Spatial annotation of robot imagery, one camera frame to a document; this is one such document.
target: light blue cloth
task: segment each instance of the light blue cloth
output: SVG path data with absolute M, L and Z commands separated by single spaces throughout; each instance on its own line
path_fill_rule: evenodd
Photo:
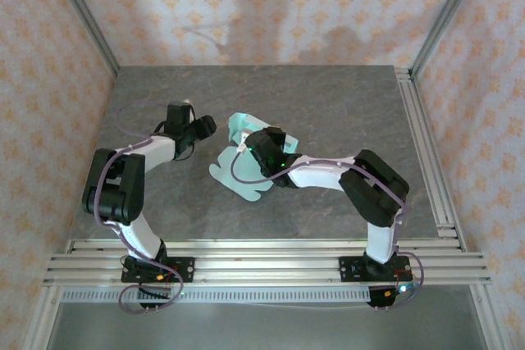
M 269 124 L 259 120 L 255 116 L 249 114 L 243 114 L 236 112 L 230 117 L 228 123 L 229 141 L 234 141 L 239 144 L 240 133 L 243 129 L 252 131 L 262 130 L 268 127 Z M 285 153 L 295 153 L 299 141 L 291 135 L 286 135 L 285 139 Z M 268 181 L 261 184 L 240 184 L 233 179 L 230 172 L 231 163 L 237 154 L 236 147 L 226 147 L 217 158 L 219 165 L 211 164 L 209 167 L 210 175 L 224 184 L 230 190 L 239 194 L 242 198 L 248 201 L 257 201 L 260 199 L 260 192 L 266 192 L 273 186 L 273 182 Z M 235 175 L 242 180 L 260 180 L 263 178 L 261 175 L 261 169 L 259 164 L 255 161 L 253 156 L 249 152 L 245 152 L 240 155 L 239 159 L 235 163 Z

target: vent grille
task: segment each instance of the vent grille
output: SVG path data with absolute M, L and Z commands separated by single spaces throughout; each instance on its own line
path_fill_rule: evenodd
M 65 288 L 65 303 L 116 303 L 122 289 L 119 288 Z M 167 292 L 155 292 L 171 296 Z M 138 290 L 124 294 L 123 302 L 162 302 Z M 306 303 L 306 302 L 368 302 L 368 287 L 337 286 L 301 288 L 190 288 L 185 289 L 177 302 L 183 303 Z

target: metal strip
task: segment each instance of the metal strip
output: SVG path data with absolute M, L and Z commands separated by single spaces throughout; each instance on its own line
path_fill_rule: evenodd
M 403 241 L 421 257 L 427 284 L 490 282 L 481 253 L 462 252 L 457 239 Z M 189 241 L 167 243 L 168 255 L 199 255 L 192 287 L 264 287 L 340 285 L 338 257 L 359 256 L 363 241 Z M 118 241 L 77 241 L 70 254 L 54 255 L 45 284 L 120 285 Z M 419 276 L 416 261 L 410 262 Z
M 461 1 L 462 0 L 446 0 L 445 5 L 441 9 L 436 22 L 434 22 L 434 25 L 431 27 L 430 32 L 425 39 L 423 46 L 419 50 L 412 68 L 410 69 L 410 75 L 414 79 L 419 76 L 419 73 L 425 66 L 425 63 L 427 63 L 427 60 L 439 42 L 441 35 L 446 30 L 446 27 L 452 20 L 455 12 L 458 10 Z
M 52 286 L 41 289 L 39 303 L 25 337 L 24 350 L 48 348 L 61 298 L 62 287 Z
M 409 69 L 395 67 L 394 68 L 395 76 L 397 80 L 410 80 L 410 71 Z
M 428 146 L 428 152 L 431 154 L 431 163 L 433 166 L 433 176 L 435 177 L 436 183 L 439 185 L 440 190 L 440 196 L 441 196 L 441 203 L 444 205 L 445 212 L 446 212 L 446 219 L 450 223 L 454 223 L 454 227 L 456 230 L 456 233 L 458 235 L 459 244 L 461 245 L 461 248 L 463 250 L 468 250 L 468 245 L 466 242 L 466 238 L 463 234 L 463 229 L 461 227 L 461 223 L 459 221 L 458 212 L 456 211 L 455 205 L 453 203 L 452 198 L 452 188 L 450 187 L 450 183 L 448 178 L 445 176 L 445 172 L 441 168 L 441 160 L 439 158 L 438 151 L 436 149 L 436 141 L 434 139 L 434 135 L 431 132 L 429 119 L 427 109 L 425 108 L 425 105 L 423 103 L 423 100 L 420 96 L 420 88 L 417 80 L 412 81 L 413 89 L 410 89 L 410 93 L 413 97 L 415 107 L 418 109 L 418 118 L 422 122 L 422 127 L 424 130 L 424 134 L 427 136 L 427 146 Z
M 366 240 L 348 240 L 348 239 L 279 239 L 279 240 L 190 240 L 190 241 L 167 241 L 166 248 L 170 250 L 189 249 L 198 251 L 203 250 L 226 250 L 234 249 L 250 251 L 261 249 L 265 251 L 284 250 L 289 252 L 291 249 L 305 251 L 309 249 L 358 249 L 361 252 L 367 246 Z M 399 247 L 401 249 L 411 248 L 459 248 L 459 243 L 453 239 L 400 239 Z M 104 252 L 117 249 L 124 251 L 126 248 L 118 240 L 76 240 L 73 244 L 72 252 L 87 252 L 89 250 L 103 250 Z
M 494 287 L 473 284 L 470 286 L 470 291 L 476 305 L 477 317 L 482 327 L 486 346 L 490 349 L 512 350 L 514 346 L 495 300 Z
M 438 225 L 449 224 L 451 222 L 446 214 L 443 198 L 441 197 L 441 187 L 436 176 L 436 163 L 432 160 L 434 157 L 431 153 L 433 146 L 428 140 L 430 130 L 425 127 L 426 122 L 422 119 L 423 112 L 421 108 L 419 108 L 420 104 L 414 99 L 413 82 L 409 80 L 400 81 L 399 90 L 407 112 L 410 130 L 412 131 L 434 219 Z
M 70 0 L 70 1 L 71 1 L 72 6 L 77 11 L 80 19 L 84 23 L 85 28 L 88 30 L 89 35 L 93 39 L 98 50 L 102 54 L 104 61 L 107 63 L 107 66 L 113 73 L 113 76 L 116 77 L 120 69 L 120 66 L 111 48 L 109 47 L 109 44 L 104 38 L 104 35 L 102 31 L 100 30 L 100 27 L 97 24 L 97 21 L 94 19 L 93 14 L 89 10 L 86 1 L 85 0 Z
M 65 288 L 61 302 L 64 303 L 117 303 L 123 287 L 73 287 Z M 171 295 L 169 287 L 162 294 Z M 124 302 L 159 302 L 157 298 L 139 291 L 128 291 Z M 311 302 L 369 302 L 370 292 L 366 286 L 302 287 L 294 288 L 185 288 L 177 303 L 311 303 Z
M 362 253 L 348 253 L 347 256 L 359 256 Z M 436 267 L 478 267 L 484 269 L 484 259 L 477 253 L 450 257 L 420 257 L 423 266 Z M 195 266 L 198 270 L 297 270 L 297 269 L 337 269 L 339 267 L 336 256 L 320 258 L 199 258 Z M 415 267 L 417 262 L 410 259 Z M 118 270 L 122 269 L 120 259 L 116 258 L 81 258 L 81 259 L 53 259 L 49 263 L 49 270 Z
M 458 235 L 456 234 L 455 229 L 437 229 L 437 234 L 440 238 L 458 238 Z

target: metal frame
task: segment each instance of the metal frame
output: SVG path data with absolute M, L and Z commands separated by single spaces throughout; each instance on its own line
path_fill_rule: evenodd
M 104 35 L 100 30 L 97 21 L 93 17 L 93 14 L 91 14 L 87 3 L 85 2 L 85 0 L 70 1 L 71 5 L 75 8 L 80 19 L 84 23 L 86 30 L 88 31 L 89 35 L 91 36 L 95 45 L 97 46 L 98 50 L 103 56 L 104 61 L 107 63 L 107 67 L 109 67 L 109 70 L 113 73 L 113 76 L 116 77 L 121 67 L 118 64 L 118 61 L 116 60 L 112 49 L 110 48 L 109 44 L 104 38 Z
M 417 78 L 422 68 L 427 63 L 429 56 L 440 40 L 441 35 L 445 32 L 455 12 L 458 10 L 462 0 L 446 0 L 445 5 L 440 11 L 439 16 L 431 27 L 430 32 L 419 50 L 416 60 L 410 68 L 410 75 Z
M 440 167 L 435 144 L 417 85 L 408 69 L 395 69 L 410 129 L 432 201 L 438 237 L 401 239 L 399 248 L 417 253 L 425 266 L 426 285 L 469 285 L 477 315 L 489 348 L 511 349 L 509 334 L 495 302 L 495 290 L 482 252 L 468 252 L 451 201 L 450 187 Z M 338 257 L 361 255 L 365 240 L 188 240 L 167 242 L 170 256 L 196 258 L 190 292 L 250 293 L 268 289 L 341 289 Z M 52 256 L 44 279 L 43 295 L 30 326 L 27 349 L 45 348 L 57 314 L 58 299 L 74 302 L 62 294 L 82 292 L 83 302 L 97 302 L 97 289 L 114 292 L 122 288 L 119 259 L 126 249 L 116 240 L 71 240 L 63 254 Z M 411 261 L 418 274 L 415 261 Z M 361 289 L 374 284 L 352 284 Z M 347 300 L 335 299 L 337 302 Z

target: black bracket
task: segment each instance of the black bracket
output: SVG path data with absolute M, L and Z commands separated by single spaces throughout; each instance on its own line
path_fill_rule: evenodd
M 112 149 L 97 149 L 89 168 L 82 194 L 82 208 L 93 214 L 95 190 L 98 180 L 107 161 L 115 155 Z M 132 153 L 116 159 L 107 172 L 102 192 L 100 194 L 100 216 L 111 218 L 123 225 L 139 217 L 144 205 L 144 168 L 145 157 Z M 120 177 L 119 184 L 108 182 Z
M 294 161 L 301 157 L 298 153 L 284 153 L 286 133 L 278 127 L 267 127 L 253 132 L 244 141 L 253 158 L 259 164 L 261 175 L 269 178 L 290 167 Z M 296 189 L 288 175 L 282 175 L 273 180 L 280 188 Z
M 355 158 L 355 165 L 380 180 L 401 201 L 409 194 L 409 184 L 386 164 L 376 153 L 362 150 Z M 377 184 L 371 186 L 365 176 L 356 170 L 346 171 L 339 181 L 350 201 L 368 223 L 377 227 L 391 227 L 399 204 L 386 194 Z
M 210 115 L 201 116 L 190 122 L 192 115 L 195 116 L 195 111 L 191 104 L 170 102 L 167 106 L 164 130 L 153 133 L 153 135 L 162 135 L 175 141 L 174 159 L 188 147 L 212 136 L 217 130 L 217 125 Z
M 341 282 L 410 282 L 412 268 L 406 256 L 394 255 L 380 264 L 366 255 L 339 257 Z
M 194 257 L 163 257 L 161 263 L 176 270 L 185 283 L 194 281 Z M 131 256 L 126 256 L 122 263 L 122 283 L 178 283 L 179 280 L 167 270 L 152 266 L 147 261 L 142 261 Z

